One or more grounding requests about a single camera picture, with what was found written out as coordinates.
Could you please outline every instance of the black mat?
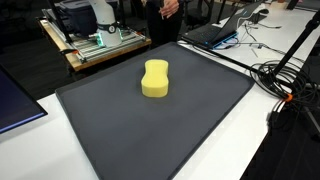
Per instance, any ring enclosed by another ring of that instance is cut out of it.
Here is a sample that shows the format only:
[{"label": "black mat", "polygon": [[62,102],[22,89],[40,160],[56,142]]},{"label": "black mat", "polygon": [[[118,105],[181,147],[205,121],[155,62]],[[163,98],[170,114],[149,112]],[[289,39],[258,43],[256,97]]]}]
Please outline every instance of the black mat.
[{"label": "black mat", "polygon": [[[164,98],[144,97],[149,59],[169,62]],[[101,179],[172,178],[253,81],[175,43],[56,91]]]}]

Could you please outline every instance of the black pants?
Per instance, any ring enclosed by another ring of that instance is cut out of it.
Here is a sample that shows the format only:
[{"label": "black pants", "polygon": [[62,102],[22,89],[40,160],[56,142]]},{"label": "black pants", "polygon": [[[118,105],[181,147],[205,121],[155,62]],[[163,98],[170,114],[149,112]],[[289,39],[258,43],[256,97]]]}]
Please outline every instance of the black pants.
[{"label": "black pants", "polygon": [[183,16],[183,3],[180,4],[179,10],[169,19],[164,17],[162,20],[159,13],[160,8],[152,2],[147,2],[147,23],[149,35],[152,41],[151,48],[161,46],[170,41],[177,41]]}]

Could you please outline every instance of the wooden table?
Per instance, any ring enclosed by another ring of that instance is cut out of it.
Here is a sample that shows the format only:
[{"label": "wooden table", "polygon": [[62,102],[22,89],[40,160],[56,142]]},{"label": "wooden table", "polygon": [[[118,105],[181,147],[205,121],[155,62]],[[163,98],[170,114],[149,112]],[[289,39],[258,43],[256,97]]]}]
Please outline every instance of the wooden table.
[{"label": "wooden table", "polygon": [[[42,30],[44,31],[44,33],[47,34],[48,37],[50,37],[51,40],[57,45],[59,50],[69,49],[66,42],[64,42],[60,38],[60,36],[53,30],[53,28],[48,24],[47,20],[40,20],[39,25],[42,28]],[[119,49],[119,51],[116,51],[113,53],[108,53],[107,55],[105,55],[103,57],[100,57],[96,60],[88,61],[85,63],[81,63],[79,58],[72,53],[66,54],[65,59],[67,60],[68,64],[70,65],[71,69],[74,70],[75,72],[77,72],[77,71],[89,68],[93,65],[99,64],[101,62],[113,59],[113,58],[118,57],[120,55],[132,52],[132,51],[140,49],[140,48],[143,48],[143,47],[148,46],[150,44],[151,44],[151,40],[149,38],[146,38],[145,41],[141,41],[141,43],[139,43],[139,44],[132,45],[132,46],[125,48],[125,49]]]}]

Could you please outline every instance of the laptop screen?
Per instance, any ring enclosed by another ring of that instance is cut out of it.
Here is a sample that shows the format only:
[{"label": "laptop screen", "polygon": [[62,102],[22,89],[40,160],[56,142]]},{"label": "laptop screen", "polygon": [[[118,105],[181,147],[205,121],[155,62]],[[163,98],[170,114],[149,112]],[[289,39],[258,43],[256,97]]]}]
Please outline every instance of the laptop screen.
[{"label": "laptop screen", "polygon": [[46,114],[47,112],[0,65],[0,133]]}]

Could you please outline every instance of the person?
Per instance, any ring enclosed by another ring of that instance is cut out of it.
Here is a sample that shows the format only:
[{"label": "person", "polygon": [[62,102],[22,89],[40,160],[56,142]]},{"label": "person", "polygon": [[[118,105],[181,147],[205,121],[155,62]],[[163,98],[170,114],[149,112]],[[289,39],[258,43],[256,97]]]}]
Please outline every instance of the person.
[{"label": "person", "polygon": [[177,41],[183,19],[182,0],[141,0],[146,7],[151,49]]}]

